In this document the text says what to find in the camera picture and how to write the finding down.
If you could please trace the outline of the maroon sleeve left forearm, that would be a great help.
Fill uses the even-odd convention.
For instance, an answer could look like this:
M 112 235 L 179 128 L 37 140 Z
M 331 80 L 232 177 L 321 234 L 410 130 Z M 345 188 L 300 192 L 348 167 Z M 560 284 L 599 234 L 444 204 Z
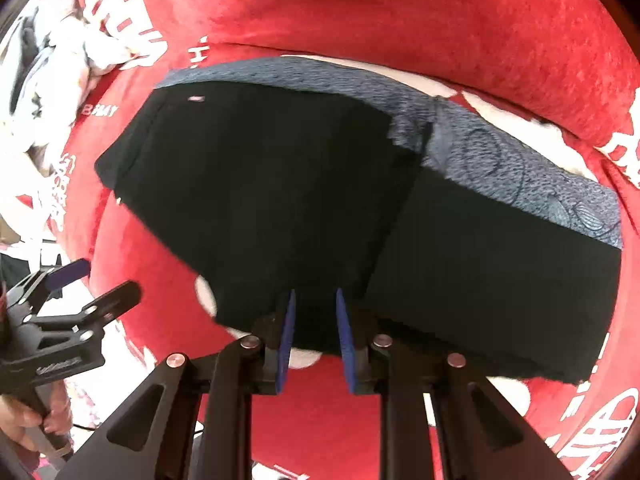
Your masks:
M 22 448 L 1 434 L 1 478 L 9 480 L 41 480 L 37 470 L 40 453 Z

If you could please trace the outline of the person's left hand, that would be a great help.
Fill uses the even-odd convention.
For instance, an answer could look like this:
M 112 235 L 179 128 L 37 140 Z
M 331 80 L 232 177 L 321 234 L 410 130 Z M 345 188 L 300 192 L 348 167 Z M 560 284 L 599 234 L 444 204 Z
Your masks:
M 73 426 L 70 398 L 65 382 L 59 380 L 51 385 L 50 412 L 46 418 L 29 408 L 13 396 L 1 397 L 1 431 L 18 446 L 29 452 L 41 452 L 42 446 L 29 437 L 29 428 L 43 426 L 46 434 L 67 436 Z

